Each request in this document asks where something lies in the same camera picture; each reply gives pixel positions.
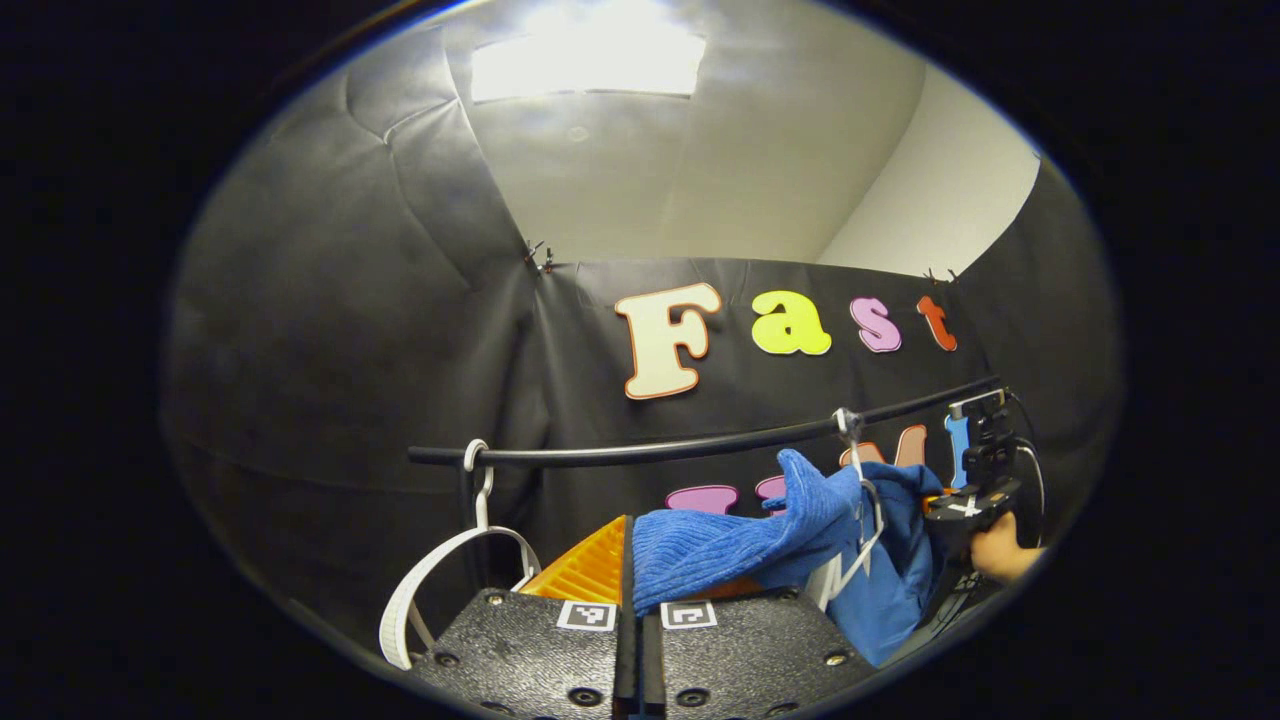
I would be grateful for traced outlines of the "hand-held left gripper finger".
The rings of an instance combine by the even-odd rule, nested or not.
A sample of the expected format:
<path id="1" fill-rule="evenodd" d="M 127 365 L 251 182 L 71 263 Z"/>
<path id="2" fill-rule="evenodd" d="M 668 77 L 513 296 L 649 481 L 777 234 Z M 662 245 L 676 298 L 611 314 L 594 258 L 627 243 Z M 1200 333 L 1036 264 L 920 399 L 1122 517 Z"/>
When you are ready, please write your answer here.
<path id="1" fill-rule="evenodd" d="M 524 577 L 480 589 L 440 633 L 412 597 L 435 566 L 507 528 L 467 530 L 436 547 L 404 579 L 404 630 L 422 642 L 406 674 L 475 712 L 503 719 L 622 719 L 637 706 L 636 620 L 630 541 L 620 516 L 548 566 L 518 539 Z"/>
<path id="2" fill-rule="evenodd" d="M 790 719 L 877 673 L 791 585 L 662 603 L 640 641 L 644 702 L 664 719 Z"/>

